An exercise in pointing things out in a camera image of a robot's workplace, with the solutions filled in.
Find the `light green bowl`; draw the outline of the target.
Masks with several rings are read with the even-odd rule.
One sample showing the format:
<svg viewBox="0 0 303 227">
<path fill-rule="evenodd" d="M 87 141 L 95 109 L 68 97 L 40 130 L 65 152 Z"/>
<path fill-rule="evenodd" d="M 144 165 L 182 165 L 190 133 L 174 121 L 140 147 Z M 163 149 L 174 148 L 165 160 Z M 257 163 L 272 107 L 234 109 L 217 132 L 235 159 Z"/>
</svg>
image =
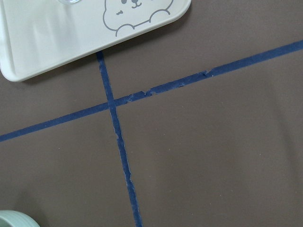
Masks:
<svg viewBox="0 0 303 227">
<path fill-rule="evenodd" d="M 40 227 L 29 215 L 13 211 L 0 211 L 0 227 Z"/>
</svg>

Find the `clear wine glass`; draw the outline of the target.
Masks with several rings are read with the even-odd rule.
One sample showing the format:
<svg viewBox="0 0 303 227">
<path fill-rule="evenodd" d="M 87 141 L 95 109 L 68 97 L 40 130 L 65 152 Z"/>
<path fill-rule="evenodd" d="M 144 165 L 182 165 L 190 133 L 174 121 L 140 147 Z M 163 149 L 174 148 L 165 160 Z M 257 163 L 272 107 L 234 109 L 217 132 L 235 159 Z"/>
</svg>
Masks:
<svg viewBox="0 0 303 227">
<path fill-rule="evenodd" d="M 58 1 L 65 5 L 71 5 L 71 4 L 78 3 L 81 0 L 58 0 Z"/>
</svg>

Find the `cream bear tray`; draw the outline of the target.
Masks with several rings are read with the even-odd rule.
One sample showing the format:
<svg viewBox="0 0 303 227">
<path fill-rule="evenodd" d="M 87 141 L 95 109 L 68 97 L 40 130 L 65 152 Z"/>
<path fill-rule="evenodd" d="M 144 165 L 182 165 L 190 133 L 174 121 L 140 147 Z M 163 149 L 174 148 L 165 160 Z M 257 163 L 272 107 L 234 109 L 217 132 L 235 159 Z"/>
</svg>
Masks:
<svg viewBox="0 0 303 227">
<path fill-rule="evenodd" d="M 188 0 L 3 0 L 0 71 L 20 82 L 181 18 Z"/>
</svg>

